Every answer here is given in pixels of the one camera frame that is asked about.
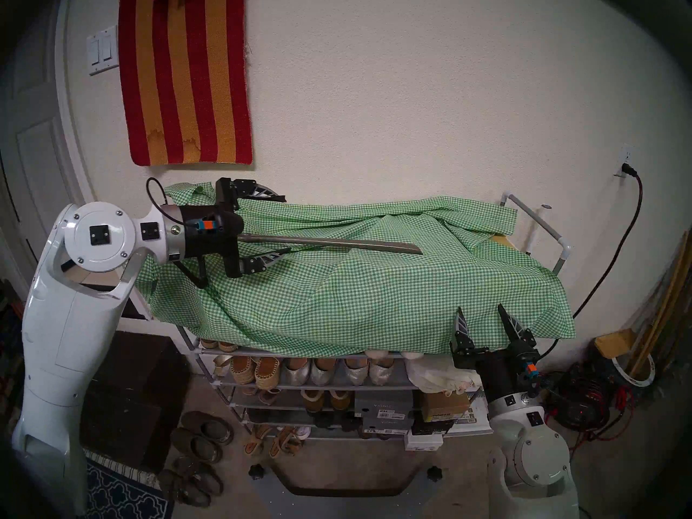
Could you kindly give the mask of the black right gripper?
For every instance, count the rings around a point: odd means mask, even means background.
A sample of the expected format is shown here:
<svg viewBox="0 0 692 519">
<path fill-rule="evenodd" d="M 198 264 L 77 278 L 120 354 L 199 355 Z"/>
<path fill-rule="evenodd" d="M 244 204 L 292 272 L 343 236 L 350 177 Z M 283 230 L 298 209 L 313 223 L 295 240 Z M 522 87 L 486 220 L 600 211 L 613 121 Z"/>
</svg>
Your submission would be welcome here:
<svg viewBox="0 0 692 519">
<path fill-rule="evenodd" d="M 498 313 L 510 345 L 490 351 L 473 346 L 462 308 L 457 308 L 451 339 L 455 367 L 479 374 L 488 404 L 514 394 L 534 399 L 541 391 L 540 372 L 536 368 L 540 356 L 534 334 L 502 304 L 498 304 Z"/>
</svg>

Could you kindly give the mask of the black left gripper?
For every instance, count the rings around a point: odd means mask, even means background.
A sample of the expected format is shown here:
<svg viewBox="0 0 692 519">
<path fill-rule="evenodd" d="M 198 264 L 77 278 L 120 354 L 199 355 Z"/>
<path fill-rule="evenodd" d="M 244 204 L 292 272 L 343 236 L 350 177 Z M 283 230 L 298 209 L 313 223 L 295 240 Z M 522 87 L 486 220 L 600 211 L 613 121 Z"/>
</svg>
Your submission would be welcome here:
<svg viewBox="0 0 692 519">
<path fill-rule="evenodd" d="M 282 247 L 260 254 L 239 256 L 238 236 L 244 220 L 238 214 L 239 199 L 285 203 L 286 197 L 252 179 L 220 178 L 215 184 L 213 205 L 180 205 L 185 226 L 185 258 L 218 254 L 228 278 L 263 273 L 291 252 Z"/>
</svg>

